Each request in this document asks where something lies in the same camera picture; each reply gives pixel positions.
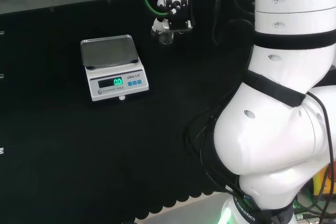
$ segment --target digital scale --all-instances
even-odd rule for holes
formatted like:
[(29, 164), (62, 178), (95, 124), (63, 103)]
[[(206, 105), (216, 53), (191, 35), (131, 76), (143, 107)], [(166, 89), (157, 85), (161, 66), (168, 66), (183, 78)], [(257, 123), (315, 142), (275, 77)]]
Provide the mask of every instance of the digital scale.
[(146, 73), (130, 35), (86, 39), (81, 43), (92, 101), (149, 89)]

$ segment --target white mounting hole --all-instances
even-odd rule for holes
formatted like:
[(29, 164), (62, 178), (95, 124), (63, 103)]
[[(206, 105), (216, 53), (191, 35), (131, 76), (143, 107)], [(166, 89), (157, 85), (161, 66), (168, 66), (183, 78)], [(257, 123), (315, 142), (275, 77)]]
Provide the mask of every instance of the white mounting hole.
[(275, 22), (275, 23), (272, 24), (272, 26), (274, 28), (277, 28), (277, 29), (286, 27), (285, 23), (283, 23), (283, 22)]
[(283, 4), (286, 0), (272, 0), (274, 4)]
[(279, 55), (269, 55), (268, 59), (272, 61), (281, 61), (281, 57)]
[(319, 113), (316, 114), (316, 117), (317, 117), (317, 121), (319, 121), (319, 123), (323, 123), (323, 118)]
[(254, 113), (252, 111), (244, 110), (244, 114), (250, 119), (256, 118), (256, 115), (254, 115)]

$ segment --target robotic arm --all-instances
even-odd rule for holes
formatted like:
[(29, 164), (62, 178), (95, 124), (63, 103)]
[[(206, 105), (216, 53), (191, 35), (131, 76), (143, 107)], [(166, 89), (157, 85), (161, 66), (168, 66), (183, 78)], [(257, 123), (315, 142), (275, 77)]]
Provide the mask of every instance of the robotic arm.
[[(152, 34), (169, 44), (174, 32), (191, 30), (191, 3), (159, 0), (169, 15), (154, 21)], [(223, 223), (297, 223), (295, 196), (336, 153), (336, 86), (313, 88), (335, 52), (336, 0), (256, 0), (248, 78), (219, 116), (214, 143), (259, 210), (231, 197)]]
[(174, 39), (174, 32), (185, 32), (192, 29), (188, 12), (192, 0), (158, 0), (157, 6), (167, 11), (166, 17), (158, 17), (152, 26), (152, 35), (158, 36), (162, 44), (170, 44)]

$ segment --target black cable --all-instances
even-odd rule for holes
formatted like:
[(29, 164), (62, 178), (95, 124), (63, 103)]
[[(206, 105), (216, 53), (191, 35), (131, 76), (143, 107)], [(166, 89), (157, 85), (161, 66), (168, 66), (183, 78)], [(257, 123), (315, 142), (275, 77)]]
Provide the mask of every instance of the black cable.
[(235, 6), (244, 14), (248, 15), (248, 16), (254, 16), (254, 13), (248, 12), (247, 10), (244, 10), (237, 2), (237, 0), (233, 0)]
[(187, 124), (187, 126), (184, 129), (183, 132), (183, 139), (184, 139), (184, 147), (187, 150), (187, 152), (189, 152), (191, 149), (193, 149), (194, 153), (199, 156), (199, 149), (197, 150), (195, 148), (195, 146), (193, 145), (193, 143), (195, 142), (195, 140), (197, 139), (197, 137), (199, 136), (199, 134), (202, 132), (200, 131), (197, 135), (196, 138), (193, 139), (193, 141), (191, 141), (191, 137), (190, 137), (190, 128), (192, 126), (192, 124), (198, 119), (200, 118), (201, 115), (205, 114), (206, 112), (209, 111), (218, 111), (222, 105), (222, 101), (225, 100), (229, 95), (231, 95), (234, 92), (234, 90), (230, 90), (229, 92), (227, 92), (225, 95), (223, 95), (220, 100), (218, 102), (216, 102), (214, 105), (212, 106), (207, 106), (205, 108), (203, 108), (200, 112), (198, 112)]
[[(211, 37), (212, 37), (212, 41), (213, 41), (213, 43), (214, 43), (215, 46), (219, 45), (219, 42), (217, 41), (216, 35), (215, 35), (216, 34), (216, 26), (217, 26), (217, 16), (218, 15), (215, 14), (214, 23), (213, 23), (212, 30), (211, 30)], [(245, 24), (245, 25), (249, 26), (252, 31), (254, 30), (254, 27), (253, 27), (252, 23), (250, 21), (246, 20), (246, 19), (241, 19), (241, 18), (230, 19), (227, 23), (225, 23), (224, 28), (223, 28), (223, 31), (224, 31), (224, 34), (225, 34), (224, 40), (227, 37), (227, 31), (226, 31), (227, 28), (229, 26), (232, 26), (232, 25), (235, 25), (235, 24), (239, 24), (239, 23)]]
[(191, 16), (191, 25), (192, 27), (195, 27), (196, 22), (195, 22), (195, 17), (194, 17), (194, 8), (193, 8), (193, 0), (190, 0), (190, 16)]
[(221, 11), (221, 0), (216, 0), (215, 6), (214, 6), (214, 23), (211, 29), (211, 38), (215, 46), (219, 46), (219, 43), (217, 42), (215, 38), (216, 37), (215, 34), (216, 34), (216, 27), (217, 27), (217, 22), (218, 22), (220, 11)]
[(327, 167), (326, 173), (324, 174), (323, 181), (322, 181), (322, 186), (321, 186), (321, 189), (319, 191), (319, 195), (318, 195), (317, 199), (315, 200), (315, 202), (313, 202), (313, 204), (311, 204), (309, 207), (307, 207), (307, 209), (312, 209), (314, 206), (318, 206), (317, 203), (320, 201), (320, 198), (322, 197), (324, 187), (325, 187), (325, 184), (327, 182), (329, 169), (330, 169), (330, 165)]
[[(327, 129), (327, 139), (328, 139), (328, 144), (329, 144), (329, 156), (330, 156), (330, 169), (331, 169), (331, 177), (332, 178), (335, 178), (335, 168), (334, 168), (334, 154), (333, 154), (333, 148), (332, 148), (332, 141), (331, 141), (331, 132), (330, 132), (330, 125), (329, 125), (329, 118), (328, 118), (328, 113), (327, 113), (327, 110), (324, 106), (324, 104), (321, 102), (321, 100), (319, 98), (317, 98), (314, 94), (308, 92), (307, 95), (309, 95), (310, 97), (312, 97), (314, 100), (316, 100), (318, 102), (318, 104), (321, 106), (322, 108), (322, 111), (323, 111), (323, 115), (324, 115), (324, 119), (325, 119), (325, 126), (326, 126), (326, 129)], [(328, 208), (328, 205), (331, 201), (331, 198), (333, 196), (333, 193), (334, 193), (334, 181), (331, 180), (331, 186), (330, 186), (330, 192), (329, 192), (329, 197), (327, 199), (327, 201), (325, 202), (326, 205), (324, 206), (323, 208), (323, 211), (321, 213), (321, 216), (320, 216), (320, 222), (319, 223), (323, 223), (323, 219), (324, 219), (324, 216), (326, 215), (327, 213), (327, 208)]]
[[(225, 94), (224, 97), (222, 98), (222, 100), (225, 97), (228, 97), (228, 95), (230, 95), (230, 97), (225, 101), (225, 103), (223, 105), (221, 105), (216, 112), (209, 117), (208, 122), (206, 124), (207, 126), (207, 132), (212, 134), (213, 137), (213, 133), (214, 133), (214, 129), (215, 129), (215, 124), (217, 119), (219, 118), (220, 114), (222, 113), (222, 111), (227, 107), (227, 105), (230, 103), (230, 101), (232, 100), (233, 96), (235, 95), (235, 92), (230, 91), (229, 93)], [(231, 192), (227, 189), (225, 189), (227, 191), (227, 193), (233, 195), (234, 197), (240, 198), (241, 200), (245, 200), (245, 196), (246, 194), (234, 183), (232, 183), (229, 179), (227, 179), (225, 176), (222, 176), (221, 172), (217, 171), (215, 167), (207, 168), (204, 164), (203, 164), (203, 160), (202, 160), (202, 150), (204, 148), (205, 145), (205, 140), (207, 139), (208, 136), (205, 136), (201, 143), (200, 143), (200, 149), (199, 149), (199, 158), (201, 161), (202, 166), (204, 167), (206, 172), (211, 172), (213, 174), (216, 174), (216, 176), (221, 177), (221, 180), (223, 181), (223, 184), (228, 185), (234, 192)], [(215, 180), (214, 178), (212, 178), (209, 174), (207, 174), (208, 177), (210, 177), (211, 180)]]
[[(332, 178), (331, 178), (331, 176), (328, 174), (328, 178), (330, 179), (330, 180), (332, 180)], [(336, 181), (336, 179), (334, 178), (333, 179), (334, 181)]]
[[(303, 205), (303, 204), (301, 204), (300, 202), (297, 202), (297, 205), (300, 207), (300, 209), (302, 209), (302, 212), (294, 212), (294, 214), (296, 214), (296, 215), (299, 215), (299, 214), (301, 214), (301, 213), (303, 213), (303, 212), (309, 212), (309, 213), (311, 213), (311, 214), (313, 214), (313, 215), (316, 215), (316, 217), (320, 217), (321, 216), (321, 213), (320, 212), (317, 212), (317, 211), (314, 211), (314, 210), (311, 210), (311, 209), (306, 209), (306, 207)], [(325, 213), (325, 216), (327, 217), (327, 218), (336, 218), (336, 214), (330, 214), (330, 213)]]
[[(210, 132), (212, 132), (213, 131), (213, 129), (207, 129), (207, 132), (208, 133), (210, 133)], [(201, 140), (201, 142), (200, 142), (200, 149), (199, 149), (199, 161), (200, 161), (200, 163), (201, 163), (201, 165), (203, 166), (203, 168), (204, 168), (204, 172), (205, 172), (205, 174), (208, 176), (208, 178), (212, 181), (212, 183), (214, 184), (214, 185), (216, 185), (216, 187), (218, 188), (218, 189), (220, 189), (220, 192), (223, 192), (223, 193), (228, 193), (228, 194), (230, 194), (230, 195), (232, 195), (232, 196), (234, 196), (234, 197), (237, 197), (237, 198), (240, 198), (241, 200), (244, 200), (243, 199), (243, 197), (242, 196), (239, 196), (239, 195), (237, 195), (234, 191), (230, 191), (230, 190), (228, 190), (228, 189), (226, 189), (224, 186), (221, 186), (211, 175), (210, 175), (210, 173), (214, 173), (214, 174), (216, 174), (216, 172), (214, 172), (213, 170), (210, 170), (210, 169), (208, 169), (204, 164), (203, 164), (203, 156), (202, 156), (202, 151), (203, 151), (203, 148), (204, 148), (204, 146), (205, 146), (205, 140), (207, 139), (207, 136), (208, 136), (208, 134), (206, 134), (205, 135), (205, 137)]]
[(319, 194), (318, 194), (318, 197), (316, 200), (313, 200), (313, 203), (309, 206), (309, 207), (305, 207), (303, 206), (301, 203), (298, 202), (298, 204), (300, 205), (300, 208), (297, 208), (294, 210), (295, 214), (301, 214), (303, 212), (310, 212), (311, 214), (318, 214), (320, 215), (321, 213), (318, 213), (316, 211), (312, 211), (311, 209), (313, 207), (316, 207), (318, 208), (321, 212), (323, 211), (323, 209), (318, 205), (318, 202), (320, 201), (320, 198), (322, 197), (323, 195), (323, 191), (324, 191), (324, 187), (325, 187), (325, 184), (326, 184), (326, 181), (327, 181), (327, 174), (328, 174), (328, 171), (330, 169), (330, 165), (327, 167), (327, 170), (326, 170), (326, 173), (324, 174), (324, 177), (323, 177), (323, 181), (322, 181), (322, 186), (321, 186), (321, 189), (319, 191)]

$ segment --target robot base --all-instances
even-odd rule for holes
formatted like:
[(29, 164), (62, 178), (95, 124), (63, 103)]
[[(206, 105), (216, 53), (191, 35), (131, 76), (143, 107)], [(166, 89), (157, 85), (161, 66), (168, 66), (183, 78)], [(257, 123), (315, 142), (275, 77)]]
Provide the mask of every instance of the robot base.
[[(224, 203), (222, 208), (221, 219), (218, 224), (251, 224), (255, 223), (255, 218), (249, 215), (244, 209), (239, 206), (243, 213), (246, 213), (246, 217), (251, 219), (251, 221), (245, 220), (245, 218), (241, 215), (240, 211), (237, 209), (234, 199), (230, 196)], [(288, 224), (297, 224), (295, 216), (293, 215), (290, 222)]]

